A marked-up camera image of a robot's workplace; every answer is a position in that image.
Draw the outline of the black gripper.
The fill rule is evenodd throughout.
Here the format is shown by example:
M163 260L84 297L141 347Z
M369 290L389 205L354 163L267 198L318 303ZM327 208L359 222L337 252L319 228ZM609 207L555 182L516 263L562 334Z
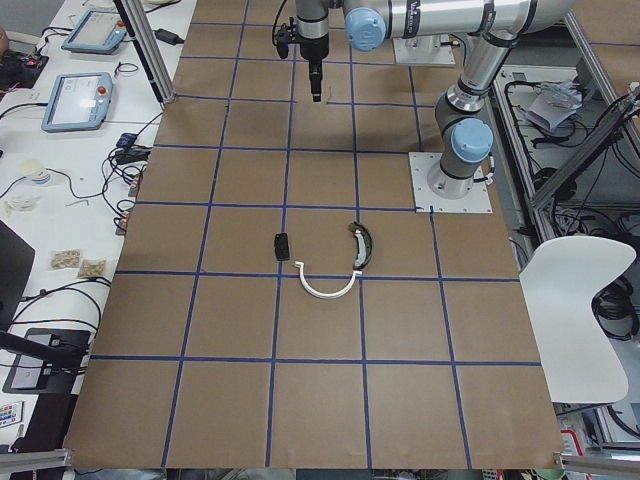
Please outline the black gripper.
M308 76L312 100L322 99L323 68L322 62L329 54L329 34L319 38L306 38L299 35L300 53L308 62Z

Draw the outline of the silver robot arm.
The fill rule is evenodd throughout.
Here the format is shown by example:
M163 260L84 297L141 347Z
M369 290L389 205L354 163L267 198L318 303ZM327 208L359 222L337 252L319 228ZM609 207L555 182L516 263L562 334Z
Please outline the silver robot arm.
M329 10L342 7L342 1L299 0L296 2L297 37L301 56L308 62L311 96L322 97L322 62L329 55Z
M434 119L444 151L428 173L435 195L460 200L472 188L476 170L493 147L494 134L478 115L519 38L564 17L570 1L346 1L345 32L361 52L386 40L463 35L463 64L454 82L434 103Z

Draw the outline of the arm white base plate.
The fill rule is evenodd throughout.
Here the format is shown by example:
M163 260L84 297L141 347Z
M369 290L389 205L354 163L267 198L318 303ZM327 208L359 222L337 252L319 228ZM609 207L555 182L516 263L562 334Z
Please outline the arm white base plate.
M456 63L448 35L396 38L393 48L398 65L453 68Z
M454 179L441 169L441 156L437 152L409 153L415 210L419 213L492 214L482 167L477 166L471 178Z

